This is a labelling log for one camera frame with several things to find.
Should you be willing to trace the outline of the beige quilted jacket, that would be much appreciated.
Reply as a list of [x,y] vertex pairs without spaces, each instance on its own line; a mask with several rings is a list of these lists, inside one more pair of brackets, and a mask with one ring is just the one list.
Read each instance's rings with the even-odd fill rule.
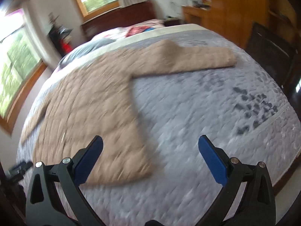
[[88,176],[89,184],[116,185],[145,178],[153,165],[138,131],[131,79],[222,68],[236,62],[227,47],[181,47],[170,40],[107,52],[89,66],[73,70],[46,95],[23,128],[20,142],[25,143],[40,127],[33,159],[52,165],[72,157],[98,135],[104,150]]

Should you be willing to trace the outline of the coat rack with clothes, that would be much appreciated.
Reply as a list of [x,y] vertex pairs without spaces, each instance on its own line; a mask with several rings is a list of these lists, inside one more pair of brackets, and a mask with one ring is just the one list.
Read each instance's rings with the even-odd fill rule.
[[63,25],[58,25],[57,18],[58,16],[55,17],[52,12],[49,14],[49,24],[51,28],[48,37],[60,56],[64,57],[72,51],[72,46],[70,44],[72,29],[66,28]]

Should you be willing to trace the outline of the grey patterned quilt bedspread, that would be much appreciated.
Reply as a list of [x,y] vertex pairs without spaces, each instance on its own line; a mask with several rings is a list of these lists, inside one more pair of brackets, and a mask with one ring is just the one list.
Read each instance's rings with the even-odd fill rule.
[[194,225],[221,190],[198,151],[201,135],[231,157],[267,165],[278,182],[300,155],[300,121],[273,78],[244,50],[197,25],[164,27],[122,39],[74,59],[42,86],[27,121],[48,93],[76,69],[119,48],[143,48],[160,40],[182,47],[227,47],[234,67],[134,79],[131,98],[153,173],[124,185],[81,186],[108,225]]

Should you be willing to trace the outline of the black chair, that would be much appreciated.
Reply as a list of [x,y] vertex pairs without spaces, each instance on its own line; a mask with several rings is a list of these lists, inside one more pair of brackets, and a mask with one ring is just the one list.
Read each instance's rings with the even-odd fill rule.
[[265,26],[254,22],[245,51],[288,95],[289,77],[297,59],[297,49]]

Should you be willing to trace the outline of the pink floral bedding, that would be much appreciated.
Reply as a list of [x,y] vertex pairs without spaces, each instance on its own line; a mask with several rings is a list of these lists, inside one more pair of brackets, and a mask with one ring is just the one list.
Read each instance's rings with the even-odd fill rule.
[[164,21],[161,19],[151,19],[128,27],[116,27],[101,33],[105,38],[120,39],[127,38],[145,31],[159,29],[164,27]]

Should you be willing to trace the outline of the grey pillow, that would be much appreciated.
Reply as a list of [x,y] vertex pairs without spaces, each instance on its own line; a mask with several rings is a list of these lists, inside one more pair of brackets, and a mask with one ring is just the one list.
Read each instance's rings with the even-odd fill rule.
[[98,40],[90,40],[89,42],[83,43],[79,45],[75,49],[73,49],[70,53],[66,54],[61,61],[59,62],[59,66],[64,68],[68,64],[70,64],[73,60],[80,58],[89,54],[90,52],[95,51],[98,48],[101,48],[105,45],[115,42],[114,39],[102,38]]

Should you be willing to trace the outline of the wooden desk with items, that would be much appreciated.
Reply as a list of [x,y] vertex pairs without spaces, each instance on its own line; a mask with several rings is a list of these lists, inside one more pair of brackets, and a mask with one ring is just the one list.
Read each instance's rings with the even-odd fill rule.
[[207,27],[210,10],[209,0],[188,0],[188,5],[182,6],[184,22]]

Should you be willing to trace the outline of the wooden wardrobe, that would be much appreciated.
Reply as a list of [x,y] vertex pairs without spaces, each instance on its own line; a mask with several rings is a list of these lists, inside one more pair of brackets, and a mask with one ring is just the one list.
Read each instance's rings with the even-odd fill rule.
[[298,0],[210,0],[206,28],[246,48],[255,22],[291,44],[300,40]]

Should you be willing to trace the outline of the dark wooden headboard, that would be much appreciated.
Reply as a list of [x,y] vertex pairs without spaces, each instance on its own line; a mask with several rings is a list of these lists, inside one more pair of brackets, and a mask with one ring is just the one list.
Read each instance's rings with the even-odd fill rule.
[[151,19],[157,19],[155,8],[151,0],[137,3],[123,8],[116,8],[98,15],[81,25],[87,41],[95,35],[116,27],[129,27]]

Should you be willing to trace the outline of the side window wooden frame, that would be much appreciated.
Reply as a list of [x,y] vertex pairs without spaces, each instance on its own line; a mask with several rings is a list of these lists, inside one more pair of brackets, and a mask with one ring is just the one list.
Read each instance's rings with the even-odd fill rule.
[[38,78],[46,70],[22,8],[1,19],[1,128],[9,135]]

